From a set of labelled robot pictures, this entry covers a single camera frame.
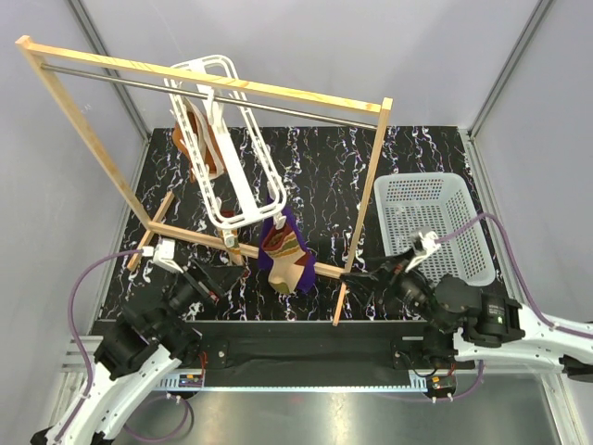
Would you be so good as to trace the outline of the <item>striped sock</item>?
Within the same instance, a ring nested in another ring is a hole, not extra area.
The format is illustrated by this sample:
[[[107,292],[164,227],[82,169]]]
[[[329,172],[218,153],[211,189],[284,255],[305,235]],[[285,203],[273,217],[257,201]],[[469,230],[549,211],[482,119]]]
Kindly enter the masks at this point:
[[[262,249],[272,260],[268,278],[271,287],[280,294],[294,292],[309,258],[295,231],[288,223],[282,229],[273,227],[264,238]]]
[[[239,247],[239,238],[237,229],[222,229],[218,231],[219,238],[222,240],[225,249],[229,255],[232,264],[243,266],[245,264],[241,249]]]

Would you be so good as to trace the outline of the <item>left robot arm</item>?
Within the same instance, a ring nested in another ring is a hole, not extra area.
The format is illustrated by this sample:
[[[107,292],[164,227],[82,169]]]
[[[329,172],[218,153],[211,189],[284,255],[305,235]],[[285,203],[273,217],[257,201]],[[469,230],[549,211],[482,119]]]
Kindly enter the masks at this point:
[[[193,365],[201,335],[184,317],[197,303],[216,303],[241,279],[236,265],[194,261],[160,290],[144,289],[122,306],[92,355],[84,355],[84,386],[53,426],[33,444],[110,444],[157,383]]]

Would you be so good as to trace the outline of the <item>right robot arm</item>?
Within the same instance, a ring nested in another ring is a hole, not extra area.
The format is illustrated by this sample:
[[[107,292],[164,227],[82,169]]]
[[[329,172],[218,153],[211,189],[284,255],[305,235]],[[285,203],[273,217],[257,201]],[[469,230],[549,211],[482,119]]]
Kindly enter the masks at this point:
[[[385,312],[403,308],[425,323],[422,338],[397,355],[408,366],[443,369],[457,362],[501,361],[547,367],[569,379],[592,380],[592,330],[545,324],[508,297],[445,274],[438,282],[412,265],[412,253],[378,258],[370,272],[342,273],[357,297]]]

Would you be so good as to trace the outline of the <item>white plastic clip hanger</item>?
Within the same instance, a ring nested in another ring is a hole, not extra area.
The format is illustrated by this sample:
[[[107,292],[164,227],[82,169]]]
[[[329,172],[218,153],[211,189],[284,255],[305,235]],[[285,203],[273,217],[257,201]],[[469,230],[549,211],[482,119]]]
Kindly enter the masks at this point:
[[[181,81],[166,78],[164,85],[172,90],[169,98],[176,128],[181,132],[182,145],[189,155],[190,166],[202,194],[207,215],[212,224],[222,231],[224,244],[227,247],[231,245],[234,230],[268,219],[272,220],[275,229],[283,229],[286,224],[283,210],[287,202],[287,193],[252,109],[244,104],[246,94],[236,90],[224,93],[221,89],[197,84],[196,91],[205,96],[202,99],[203,106],[198,107],[187,95],[181,94]],[[223,117],[222,100],[225,98],[242,102],[237,107],[251,138],[256,161],[265,173],[271,198],[269,203],[258,203],[246,178]],[[238,202],[239,211],[234,214],[222,210],[221,199],[215,195],[213,188],[213,181],[224,175],[229,178]]]

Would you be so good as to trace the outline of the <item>purple sock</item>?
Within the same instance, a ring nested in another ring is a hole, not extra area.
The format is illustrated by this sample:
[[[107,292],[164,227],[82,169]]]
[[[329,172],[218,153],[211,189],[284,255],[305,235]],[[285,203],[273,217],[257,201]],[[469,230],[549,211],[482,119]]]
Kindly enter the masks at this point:
[[[286,218],[284,224],[288,223],[292,227],[292,229],[296,233],[298,242],[300,243],[301,247],[309,254],[309,258],[307,261],[305,271],[304,271],[294,292],[296,292],[297,290],[302,291],[302,292],[309,292],[310,289],[315,284],[315,280],[316,280],[316,273],[315,273],[315,269],[314,269],[316,259],[310,253],[309,249],[307,248],[307,246],[305,244],[302,234],[298,231],[297,221],[296,221],[296,218],[295,218],[293,212],[288,207],[285,207],[282,211],[282,215]],[[276,227],[274,220],[266,219],[262,226],[262,233],[261,233],[260,241],[259,241],[258,266],[262,271],[268,272],[269,274],[270,274],[271,267],[272,267],[272,260],[266,253],[263,252],[262,244],[263,244],[264,238],[268,235],[268,233],[272,230],[273,227]]]

